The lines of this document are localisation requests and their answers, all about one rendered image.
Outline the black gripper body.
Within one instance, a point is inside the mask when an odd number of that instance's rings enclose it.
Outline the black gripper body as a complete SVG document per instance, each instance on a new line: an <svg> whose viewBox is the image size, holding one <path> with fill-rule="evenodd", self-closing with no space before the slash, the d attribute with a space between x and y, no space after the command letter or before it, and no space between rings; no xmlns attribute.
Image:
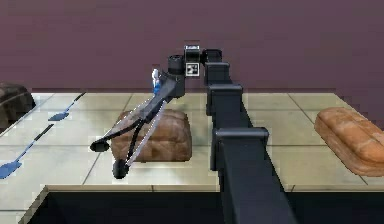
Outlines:
<svg viewBox="0 0 384 224"><path fill-rule="evenodd" d="M170 102L185 94L185 60L183 55L168 57L168 69L160 73L160 95Z"/></svg>

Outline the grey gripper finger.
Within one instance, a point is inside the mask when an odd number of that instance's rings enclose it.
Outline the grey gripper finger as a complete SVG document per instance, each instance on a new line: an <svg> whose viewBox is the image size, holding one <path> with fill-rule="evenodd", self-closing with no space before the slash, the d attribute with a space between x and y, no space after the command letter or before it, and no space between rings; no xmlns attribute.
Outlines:
<svg viewBox="0 0 384 224"><path fill-rule="evenodd" d="M112 139L112 155L115 159L112 173L116 179L123 179L128 174L131 165L159 125L165 105L165 101L160 103L159 112L149 124L141 124L138 128Z"/></svg>
<svg viewBox="0 0 384 224"><path fill-rule="evenodd" d="M160 97L153 95L149 99L123 116L103 137L95 140L90 149L94 152L105 152L109 149L108 140L121 136L141 124L149 124L160 110Z"/></svg>

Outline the white blue spray bottle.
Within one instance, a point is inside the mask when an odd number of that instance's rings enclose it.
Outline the white blue spray bottle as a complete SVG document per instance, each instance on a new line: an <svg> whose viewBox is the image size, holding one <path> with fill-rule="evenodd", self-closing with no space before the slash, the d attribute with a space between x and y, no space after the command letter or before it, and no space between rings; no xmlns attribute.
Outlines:
<svg viewBox="0 0 384 224"><path fill-rule="evenodd" d="M154 69L152 71L152 85L153 85L153 93L156 94L160 90L160 78L159 78L159 71L157 69Z"/></svg>

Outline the brown bread loaf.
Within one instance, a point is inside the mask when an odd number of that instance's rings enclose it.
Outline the brown bread loaf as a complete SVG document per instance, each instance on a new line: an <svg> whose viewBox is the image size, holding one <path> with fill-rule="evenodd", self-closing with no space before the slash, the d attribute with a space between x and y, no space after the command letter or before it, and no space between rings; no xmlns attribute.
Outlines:
<svg viewBox="0 0 384 224"><path fill-rule="evenodd" d="M135 148L147 133L145 124L139 133ZM116 160L128 155L133 132L111 141L112 155ZM179 110L165 109L158 126L145 143L135 162L185 162L192 157L192 135L187 114Z"/></svg>

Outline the dark brown round loaf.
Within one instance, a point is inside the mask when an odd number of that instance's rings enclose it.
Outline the dark brown round loaf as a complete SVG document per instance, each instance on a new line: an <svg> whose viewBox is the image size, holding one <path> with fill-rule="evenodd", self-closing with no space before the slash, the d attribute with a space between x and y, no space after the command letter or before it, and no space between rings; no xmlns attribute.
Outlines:
<svg viewBox="0 0 384 224"><path fill-rule="evenodd" d="M0 133L36 106L32 94L19 84L0 82Z"/></svg>

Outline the orange bread loaf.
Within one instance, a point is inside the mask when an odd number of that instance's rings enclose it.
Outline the orange bread loaf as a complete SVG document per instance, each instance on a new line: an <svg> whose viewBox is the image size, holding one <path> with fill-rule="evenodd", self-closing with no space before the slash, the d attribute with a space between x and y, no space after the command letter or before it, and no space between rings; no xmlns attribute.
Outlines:
<svg viewBox="0 0 384 224"><path fill-rule="evenodd" d="M384 176L384 131L351 109L330 107L315 119L315 131L356 175Z"/></svg>

